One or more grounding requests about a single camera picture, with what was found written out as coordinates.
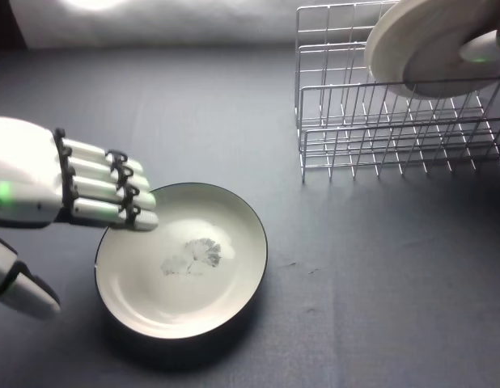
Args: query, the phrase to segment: dish rack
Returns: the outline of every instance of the dish rack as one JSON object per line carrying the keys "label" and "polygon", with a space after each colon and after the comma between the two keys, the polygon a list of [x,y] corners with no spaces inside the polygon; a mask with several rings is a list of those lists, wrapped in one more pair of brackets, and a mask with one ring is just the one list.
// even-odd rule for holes
{"label": "dish rack", "polygon": [[[405,98],[367,71],[367,37],[397,0],[302,6],[296,19],[294,108],[303,183],[307,170],[500,163],[500,77],[468,95]],[[483,79],[414,82],[439,84]]]}

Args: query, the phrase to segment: plate with black rim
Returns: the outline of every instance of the plate with black rim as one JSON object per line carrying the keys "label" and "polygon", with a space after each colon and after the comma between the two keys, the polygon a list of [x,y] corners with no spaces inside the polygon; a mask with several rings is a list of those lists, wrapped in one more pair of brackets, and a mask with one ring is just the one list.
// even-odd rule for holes
{"label": "plate with black rim", "polygon": [[178,183],[152,192],[159,226],[107,229],[95,257],[103,303],[123,326],[163,340],[222,326],[250,301],[268,261],[265,229],[233,192]]}

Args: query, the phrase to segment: table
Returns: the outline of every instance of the table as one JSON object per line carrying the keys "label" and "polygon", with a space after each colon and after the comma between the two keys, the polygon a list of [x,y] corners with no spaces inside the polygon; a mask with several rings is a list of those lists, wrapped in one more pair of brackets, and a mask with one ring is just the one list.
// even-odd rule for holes
{"label": "table", "polygon": [[102,230],[0,230],[62,307],[40,323],[0,306],[0,386],[500,387],[499,166],[310,172],[302,185],[293,74],[280,47],[0,53],[0,115],[124,150],[155,188],[232,190],[269,240],[239,334],[178,371],[105,334]]}

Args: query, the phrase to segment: wire basket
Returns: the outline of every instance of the wire basket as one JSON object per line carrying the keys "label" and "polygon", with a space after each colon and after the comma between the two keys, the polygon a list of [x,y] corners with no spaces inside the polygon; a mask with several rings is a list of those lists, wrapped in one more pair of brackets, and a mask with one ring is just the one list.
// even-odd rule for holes
{"label": "wire basket", "polygon": [[[500,163],[500,77],[414,82],[411,98],[389,90],[402,82],[378,83],[367,71],[367,37],[397,0],[297,10],[295,118],[303,182],[307,170],[338,167],[435,165],[453,172],[460,163]],[[415,91],[437,84],[441,95],[453,82],[485,85],[460,97],[417,99]]]}

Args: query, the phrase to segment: ceramic plate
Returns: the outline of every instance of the ceramic plate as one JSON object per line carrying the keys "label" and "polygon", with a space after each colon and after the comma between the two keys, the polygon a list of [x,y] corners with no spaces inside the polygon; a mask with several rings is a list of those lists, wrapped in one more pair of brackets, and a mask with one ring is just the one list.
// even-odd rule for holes
{"label": "ceramic plate", "polygon": [[160,339],[200,335],[250,301],[265,274],[266,234],[236,194],[204,183],[153,191],[159,226],[149,233],[108,229],[95,281],[112,315]]}
{"label": "ceramic plate", "polygon": [[[375,25],[365,62],[377,82],[410,97],[413,81],[497,77],[500,65],[463,61],[459,49],[500,25],[500,0],[401,0]],[[492,81],[419,84],[416,97],[464,95]]]}

